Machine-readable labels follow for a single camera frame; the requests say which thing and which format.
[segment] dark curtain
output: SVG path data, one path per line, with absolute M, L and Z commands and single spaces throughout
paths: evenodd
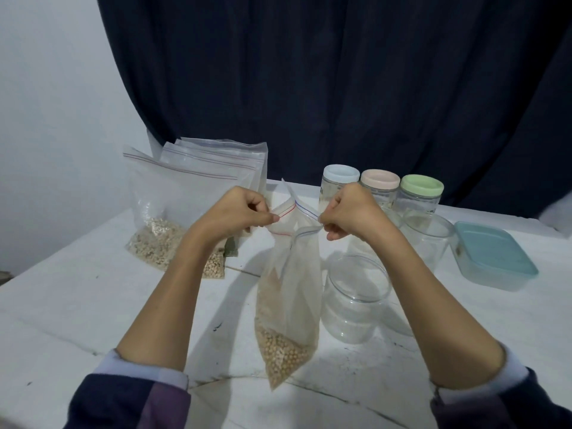
M 162 143 L 266 141 L 268 176 L 421 173 L 531 217 L 572 189 L 570 0 L 98 0 Z

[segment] green jar lid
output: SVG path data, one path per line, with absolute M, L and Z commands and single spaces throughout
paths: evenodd
M 437 197 L 443 193 L 443 182 L 422 174 L 408 174 L 401 179 L 401 188 L 423 197 Z

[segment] dark sleeve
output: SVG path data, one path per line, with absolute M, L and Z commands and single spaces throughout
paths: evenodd
M 70 402 L 65 428 L 182 429 L 190 407 L 187 391 L 152 380 L 87 375 Z
M 572 428 L 572 413 L 552 403 L 537 376 L 490 397 L 445 405 L 436 397 L 431 410 L 440 429 L 564 429 Z

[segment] white wall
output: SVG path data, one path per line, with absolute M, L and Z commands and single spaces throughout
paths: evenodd
M 96 0 L 0 0 L 0 270 L 128 207 L 123 143 L 150 153 Z

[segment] blue container lid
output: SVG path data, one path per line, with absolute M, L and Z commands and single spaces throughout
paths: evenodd
M 468 258 L 476 265 L 527 278 L 538 275 L 533 261 L 507 231 L 463 221 L 458 221 L 455 229 Z

